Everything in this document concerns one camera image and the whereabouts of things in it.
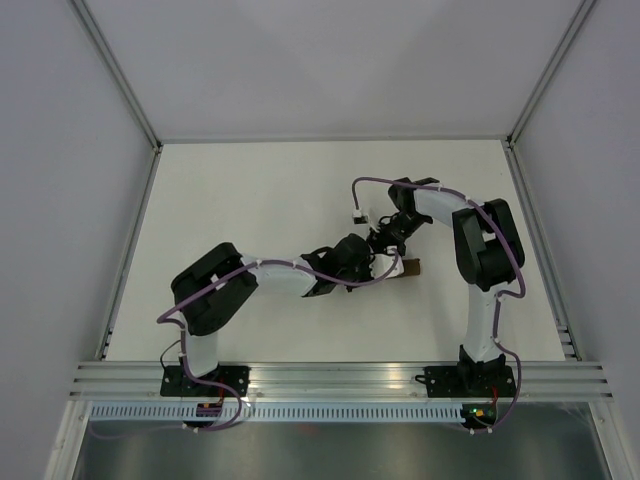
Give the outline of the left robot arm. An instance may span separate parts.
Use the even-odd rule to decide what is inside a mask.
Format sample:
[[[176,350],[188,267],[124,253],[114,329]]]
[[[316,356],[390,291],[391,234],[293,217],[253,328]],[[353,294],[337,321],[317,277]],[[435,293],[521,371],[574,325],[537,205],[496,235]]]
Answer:
[[[337,286],[353,290],[379,282],[376,255],[350,234],[335,246],[290,260],[260,259],[221,243],[171,282],[174,306],[157,319],[179,328],[179,365],[163,368],[165,397],[217,396],[232,382],[221,372],[218,335],[251,296],[260,292],[312,298]]]

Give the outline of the brown cloth napkin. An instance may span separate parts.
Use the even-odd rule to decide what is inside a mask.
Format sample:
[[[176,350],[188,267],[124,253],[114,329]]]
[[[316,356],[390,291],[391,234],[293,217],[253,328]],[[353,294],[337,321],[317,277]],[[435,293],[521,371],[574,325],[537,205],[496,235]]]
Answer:
[[[416,277],[421,275],[419,259],[401,259],[388,275],[389,278]]]

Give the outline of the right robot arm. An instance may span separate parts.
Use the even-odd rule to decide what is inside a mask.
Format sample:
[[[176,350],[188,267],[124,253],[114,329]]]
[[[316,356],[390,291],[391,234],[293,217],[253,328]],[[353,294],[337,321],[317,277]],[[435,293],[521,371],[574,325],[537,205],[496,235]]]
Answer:
[[[522,298],[525,255],[510,206],[503,199],[475,202],[427,177],[389,183],[392,215],[369,228],[367,241],[376,253],[406,250],[407,240],[424,224],[437,220],[453,232],[455,261],[468,284],[468,320],[454,366],[426,367],[415,381],[430,398],[512,397],[517,392],[508,355],[498,331],[501,301]]]

